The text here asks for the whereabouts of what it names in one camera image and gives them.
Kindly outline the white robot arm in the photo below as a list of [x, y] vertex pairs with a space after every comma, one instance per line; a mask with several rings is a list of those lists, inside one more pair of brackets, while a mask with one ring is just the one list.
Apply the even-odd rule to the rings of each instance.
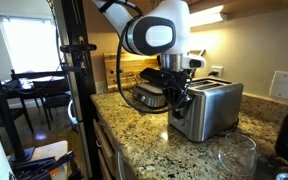
[[140, 76], [162, 88], [166, 101], [180, 108], [191, 101], [188, 69], [202, 68], [206, 60], [189, 50], [190, 11], [184, 0], [163, 0], [148, 14], [131, 16], [128, 0], [92, 0], [119, 37], [119, 48], [137, 55], [159, 55], [158, 70], [146, 68]]

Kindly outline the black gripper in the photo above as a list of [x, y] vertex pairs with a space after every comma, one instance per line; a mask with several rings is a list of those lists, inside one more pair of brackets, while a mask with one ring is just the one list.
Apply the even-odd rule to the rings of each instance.
[[140, 72], [140, 77], [160, 87], [166, 101], [173, 108], [182, 108], [192, 101], [192, 97], [187, 94], [192, 77], [185, 71], [173, 72], [146, 68]]

